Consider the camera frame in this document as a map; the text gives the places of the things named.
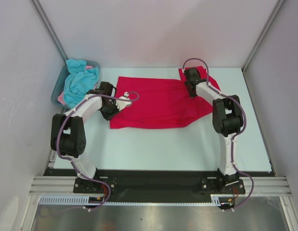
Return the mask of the red t shirt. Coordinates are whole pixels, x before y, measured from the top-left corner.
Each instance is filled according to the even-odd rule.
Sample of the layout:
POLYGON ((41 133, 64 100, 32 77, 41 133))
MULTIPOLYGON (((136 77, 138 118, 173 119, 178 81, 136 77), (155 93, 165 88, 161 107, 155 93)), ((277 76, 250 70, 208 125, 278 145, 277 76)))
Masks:
POLYGON ((205 99, 190 97, 181 69, 179 75, 179 79, 119 77, 115 96, 134 91, 139 99, 114 116, 110 128, 183 128, 212 113, 205 99))

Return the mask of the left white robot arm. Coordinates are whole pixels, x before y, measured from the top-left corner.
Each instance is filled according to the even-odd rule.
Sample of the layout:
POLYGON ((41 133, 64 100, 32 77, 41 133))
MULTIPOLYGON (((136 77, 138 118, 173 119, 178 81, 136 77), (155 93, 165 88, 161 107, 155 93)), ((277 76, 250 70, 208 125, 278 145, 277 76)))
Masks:
POLYGON ((112 96, 117 89, 109 82, 101 82, 99 88, 87 92, 85 98, 64 114, 52 118, 51 149, 59 158, 68 161, 77 175, 83 179, 84 186, 94 193, 101 187, 101 180, 95 177, 97 168, 85 153, 86 135, 84 125, 97 111, 110 121, 119 113, 116 99, 112 96))

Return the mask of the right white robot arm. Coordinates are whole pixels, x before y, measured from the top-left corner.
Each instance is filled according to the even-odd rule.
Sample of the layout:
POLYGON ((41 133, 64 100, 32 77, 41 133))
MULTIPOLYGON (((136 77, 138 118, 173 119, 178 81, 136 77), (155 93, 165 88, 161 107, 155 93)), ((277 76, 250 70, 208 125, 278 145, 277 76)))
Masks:
POLYGON ((220 139, 217 188, 228 193, 239 181, 236 167, 236 137, 246 128, 246 115, 237 95, 227 96, 200 76, 196 68, 184 69, 185 85, 191 97, 201 97, 212 106, 212 124, 220 139))

